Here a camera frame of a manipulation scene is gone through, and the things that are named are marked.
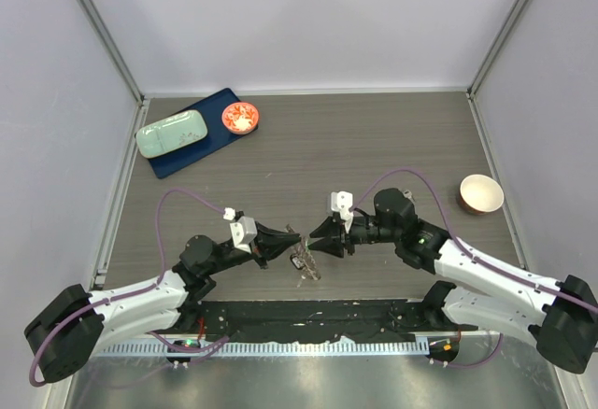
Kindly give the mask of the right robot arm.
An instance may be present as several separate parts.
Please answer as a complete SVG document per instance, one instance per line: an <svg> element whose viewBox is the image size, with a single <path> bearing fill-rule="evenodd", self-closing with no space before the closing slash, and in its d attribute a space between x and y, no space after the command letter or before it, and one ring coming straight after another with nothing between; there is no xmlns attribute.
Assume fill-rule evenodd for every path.
<svg viewBox="0 0 598 409"><path fill-rule="evenodd" d="M584 280L559 281L495 259L421 219L398 189L377 192L372 215L350 209L352 202L349 192L332 193L329 217L308 238L310 250L343 258L360 245L392 244L405 264L441 278L421 308L430 328L498 331L562 370L586 371L597 346L597 300Z"/></svg>

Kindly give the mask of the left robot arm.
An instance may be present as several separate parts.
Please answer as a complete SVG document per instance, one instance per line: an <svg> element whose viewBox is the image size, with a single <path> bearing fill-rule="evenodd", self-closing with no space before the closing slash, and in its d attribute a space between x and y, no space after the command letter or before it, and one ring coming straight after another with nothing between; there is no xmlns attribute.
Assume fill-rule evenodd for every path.
<svg viewBox="0 0 598 409"><path fill-rule="evenodd" d="M200 302L216 286L213 275L251 261L265 269L301 241L298 233L256 221L232 223L231 234L222 243L205 235L190 238L172 268L146 281L105 291L63 289L24 330L34 354L31 385L59 382L93 355L138 335L192 331Z"/></svg>

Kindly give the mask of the metal disc keyring holder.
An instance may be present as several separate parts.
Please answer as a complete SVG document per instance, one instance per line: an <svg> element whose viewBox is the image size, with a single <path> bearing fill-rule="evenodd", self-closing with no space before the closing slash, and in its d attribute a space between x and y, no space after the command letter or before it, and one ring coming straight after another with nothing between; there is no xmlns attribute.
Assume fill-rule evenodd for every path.
<svg viewBox="0 0 598 409"><path fill-rule="evenodd" d="M305 267L303 270L298 270L302 274L302 278L304 280L312 280L312 281L320 281L321 274L318 268L318 265L310 252L309 248L305 246L304 239L309 238L308 236L301 235L300 242L290 248L290 256L291 255L298 255L300 258L303 259L305 263Z"/></svg>

